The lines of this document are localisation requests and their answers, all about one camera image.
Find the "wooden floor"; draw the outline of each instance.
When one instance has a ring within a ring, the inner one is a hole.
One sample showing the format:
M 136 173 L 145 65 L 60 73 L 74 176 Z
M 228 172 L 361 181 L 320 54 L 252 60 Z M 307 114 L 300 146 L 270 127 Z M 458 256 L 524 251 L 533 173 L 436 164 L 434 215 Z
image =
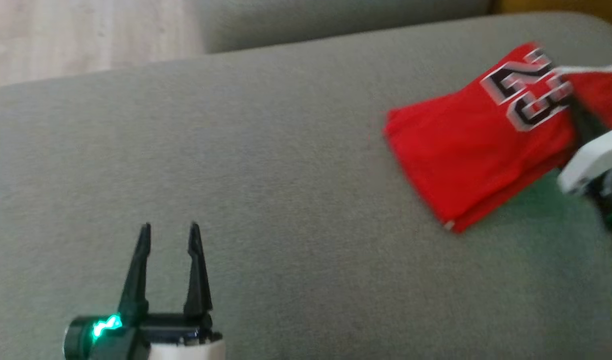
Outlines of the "wooden floor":
M 202 53 L 197 0 L 0 0 L 0 86 Z

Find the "green led light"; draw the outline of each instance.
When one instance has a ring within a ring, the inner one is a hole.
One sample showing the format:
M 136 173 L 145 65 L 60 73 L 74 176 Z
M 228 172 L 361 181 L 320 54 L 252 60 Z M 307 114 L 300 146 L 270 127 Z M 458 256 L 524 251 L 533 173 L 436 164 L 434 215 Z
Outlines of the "green led light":
M 120 319 L 119 314 L 114 314 L 108 317 L 106 321 L 98 321 L 93 326 L 93 340 L 97 340 L 98 337 L 101 337 L 102 332 L 106 329 L 117 329 L 122 327 L 122 319 Z

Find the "gray fabric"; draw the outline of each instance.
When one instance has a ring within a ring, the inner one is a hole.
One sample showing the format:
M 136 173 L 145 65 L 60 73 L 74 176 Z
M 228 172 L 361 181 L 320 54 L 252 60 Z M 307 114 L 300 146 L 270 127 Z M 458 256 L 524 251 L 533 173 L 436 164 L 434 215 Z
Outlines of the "gray fabric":
M 231 359 L 612 358 L 612 247 L 548 176 L 462 235 L 382 138 L 525 41 L 612 64 L 612 27 L 491 17 L 0 89 L 0 360 L 116 309 L 141 223 L 181 310 L 202 228 Z
M 197 0 L 207 53 L 482 16 L 491 0 Z

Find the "printed number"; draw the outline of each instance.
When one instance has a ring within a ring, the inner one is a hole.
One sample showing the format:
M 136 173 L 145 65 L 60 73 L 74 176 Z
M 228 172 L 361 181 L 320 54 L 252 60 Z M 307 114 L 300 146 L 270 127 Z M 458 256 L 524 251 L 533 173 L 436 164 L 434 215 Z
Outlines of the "printed number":
M 566 97 L 572 87 L 554 74 L 552 61 L 539 48 L 528 53 L 524 60 L 525 63 L 503 64 L 480 83 L 496 104 L 511 101 L 506 111 L 508 120 L 517 130 L 528 132 L 566 109 Z M 537 84 L 546 78 L 550 90 L 539 98 L 526 89 L 527 84 Z

